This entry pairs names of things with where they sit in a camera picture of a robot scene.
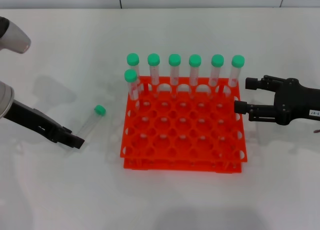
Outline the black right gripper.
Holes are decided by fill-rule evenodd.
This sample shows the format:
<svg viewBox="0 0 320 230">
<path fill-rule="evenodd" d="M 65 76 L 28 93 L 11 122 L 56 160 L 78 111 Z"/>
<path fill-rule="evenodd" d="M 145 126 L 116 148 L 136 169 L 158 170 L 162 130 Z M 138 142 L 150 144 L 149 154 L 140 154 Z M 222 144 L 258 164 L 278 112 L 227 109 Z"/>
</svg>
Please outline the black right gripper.
<svg viewBox="0 0 320 230">
<path fill-rule="evenodd" d="M 247 77 L 247 90 L 266 90 L 275 92 L 273 105 L 248 104 L 234 101 L 234 112 L 248 114 L 250 122 L 270 122 L 282 126 L 295 119 L 320 120 L 320 90 L 302 86 L 298 79 L 264 75 L 263 78 Z"/>
</svg>

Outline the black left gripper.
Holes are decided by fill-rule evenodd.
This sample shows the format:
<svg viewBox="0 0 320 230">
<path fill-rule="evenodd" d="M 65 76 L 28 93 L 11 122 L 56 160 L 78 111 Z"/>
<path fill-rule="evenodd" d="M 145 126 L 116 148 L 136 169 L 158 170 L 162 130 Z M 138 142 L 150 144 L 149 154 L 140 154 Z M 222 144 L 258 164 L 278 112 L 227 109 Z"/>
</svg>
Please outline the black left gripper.
<svg viewBox="0 0 320 230">
<path fill-rule="evenodd" d="M 80 149 L 85 140 L 72 134 L 72 131 L 61 126 L 53 119 L 14 100 L 4 116 L 6 119 L 32 130 L 54 143 L 60 143 L 70 148 Z"/>
</svg>

